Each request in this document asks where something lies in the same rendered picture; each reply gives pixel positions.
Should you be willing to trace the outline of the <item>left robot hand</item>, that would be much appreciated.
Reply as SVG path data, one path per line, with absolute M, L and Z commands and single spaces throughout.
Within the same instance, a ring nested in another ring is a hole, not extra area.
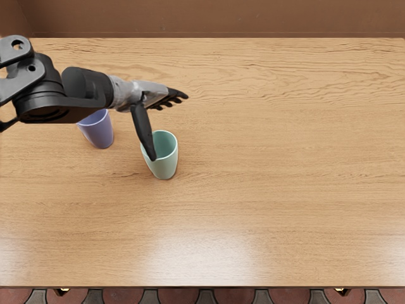
M 155 161 L 157 154 L 147 111 L 171 108 L 175 103 L 180 104 L 188 99 L 188 95 L 157 82 L 123 80 L 113 75 L 110 75 L 109 79 L 113 86 L 113 101 L 109 107 L 121 113 L 131 114 L 140 143 L 149 159 Z

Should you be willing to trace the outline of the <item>lavender cup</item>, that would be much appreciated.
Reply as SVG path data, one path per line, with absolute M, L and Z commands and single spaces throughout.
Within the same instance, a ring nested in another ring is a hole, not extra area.
M 98 149 L 106 149 L 114 141 L 113 126 L 107 109 L 96 111 L 76 125 L 85 138 Z

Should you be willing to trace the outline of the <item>green cup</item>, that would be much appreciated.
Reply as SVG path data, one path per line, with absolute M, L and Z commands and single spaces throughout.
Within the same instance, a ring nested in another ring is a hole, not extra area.
M 167 180 L 174 176 L 178 163 L 177 138 L 167 130 L 153 131 L 154 148 L 157 159 L 151 161 L 143 145 L 140 150 L 147 166 L 153 175 L 161 180 Z

